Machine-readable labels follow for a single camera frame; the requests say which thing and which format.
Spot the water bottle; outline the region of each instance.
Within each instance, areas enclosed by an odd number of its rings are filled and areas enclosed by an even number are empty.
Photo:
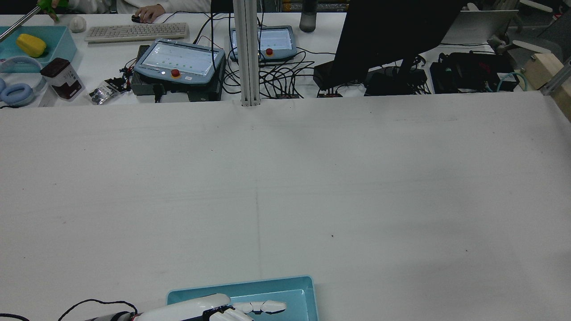
[[[310,33],[315,30],[315,19],[317,18],[317,0],[303,0],[301,4],[301,20],[299,29]]]

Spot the white table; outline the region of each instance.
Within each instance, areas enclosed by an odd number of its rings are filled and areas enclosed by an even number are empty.
[[[0,180],[0,312],[32,321],[303,274],[321,320],[571,319],[537,91],[3,109]]]
[[[321,52],[321,53],[334,53],[337,49],[337,42],[343,27],[344,13],[319,13],[317,15],[317,28],[312,33],[304,33],[299,29],[300,13],[266,13],[263,15],[263,23],[267,26],[280,26],[290,25],[293,28],[296,36],[297,45],[303,49]],[[129,14],[96,14],[96,15],[81,15],[87,21],[87,28],[92,26],[104,25],[126,25],[131,24],[131,15]],[[169,15],[166,14],[160,17],[157,22],[164,21]],[[61,15],[60,25],[68,24],[73,15]],[[0,15],[0,25],[9,26],[14,23],[20,16],[17,15]],[[186,39],[181,41],[192,42],[202,26],[206,21],[207,16],[204,14],[185,14],[179,13],[173,15],[167,22],[187,22],[190,27],[190,34]],[[25,25],[53,25],[54,22],[47,15],[36,15],[32,17]],[[225,48],[228,52],[228,20],[222,19],[214,23],[214,42]],[[231,19],[231,27],[234,27],[234,19]],[[79,77],[83,81],[88,90],[97,88],[100,83],[109,78],[120,77],[121,69],[129,60],[136,58],[140,45],[150,45],[152,42],[125,42],[125,43],[96,43],[88,44],[84,41],[86,32],[72,34],[77,47],[77,53],[71,62]],[[210,24],[204,28],[202,35],[210,38]],[[210,42],[201,38],[199,45],[210,46]],[[428,63],[423,69],[428,72],[430,63],[438,61],[440,53],[452,53],[455,51],[468,51],[468,50],[484,50],[490,51],[489,46],[477,47],[463,47],[463,46],[439,46],[423,56],[427,59]],[[298,56],[296,61],[301,60],[301,55]],[[306,61],[315,61],[314,65],[333,60],[333,55],[330,54],[307,54]],[[228,62],[233,70],[238,69],[238,65],[231,61]],[[312,70],[304,71],[303,74],[312,74]],[[432,81],[429,79],[428,84],[432,87]],[[319,89],[313,82],[312,77],[297,77],[296,88],[303,97],[315,97]],[[240,87],[229,87],[228,90],[239,91]],[[344,97],[357,97],[363,96],[365,88],[359,87],[341,87],[339,93]],[[78,97],[72,102],[66,102],[50,90],[44,91],[42,94],[43,99],[37,100],[31,104],[31,107],[37,106],[81,106],[90,105],[91,102],[86,97]],[[222,100],[240,100],[240,95],[231,95],[223,92]],[[111,105],[121,105],[128,103],[147,103],[153,102],[154,97],[150,96],[136,96],[132,92],[124,94],[120,99],[110,102]],[[188,97],[185,93],[168,93],[162,96],[161,102],[188,102]]]

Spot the teal tray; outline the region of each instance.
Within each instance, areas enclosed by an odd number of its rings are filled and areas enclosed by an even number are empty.
[[[0,26],[0,33],[3,33],[8,28],[7,26]],[[57,57],[71,62],[77,51],[77,47],[67,26],[21,26],[8,38],[0,42],[0,61],[15,56],[27,56],[27,54],[16,45],[16,39],[21,34],[30,34],[46,42],[46,50],[40,57],[36,58],[43,67]],[[30,64],[23,63],[14,66],[11,70],[7,70],[7,72],[37,73],[38,69]]]
[[[319,321],[313,280],[309,275],[172,290],[167,295],[167,304],[214,293],[228,295],[232,304],[267,300],[286,302],[287,308],[283,312],[248,313],[254,321]]]

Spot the white keyboard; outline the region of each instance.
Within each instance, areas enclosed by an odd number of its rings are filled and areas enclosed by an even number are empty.
[[[186,22],[137,23],[136,25],[91,27],[86,42],[147,41],[158,38],[181,39],[188,34]]]

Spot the blue cable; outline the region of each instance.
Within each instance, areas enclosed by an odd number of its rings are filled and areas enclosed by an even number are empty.
[[[511,75],[518,75],[518,76],[520,76],[520,77],[524,80],[524,84],[525,84],[524,91],[527,91],[527,90],[528,90],[528,79],[527,79],[524,75],[522,75],[522,74],[520,74],[520,73],[514,71],[514,72],[512,72],[512,73],[506,74],[505,76],[503,76],[503,77],[500,79],[500,83],[498,83],[498,88],[496,89],[496,92],[500,91],[501,83],[503,83],[504,80],[505,80],[507,77],[511,76]]]

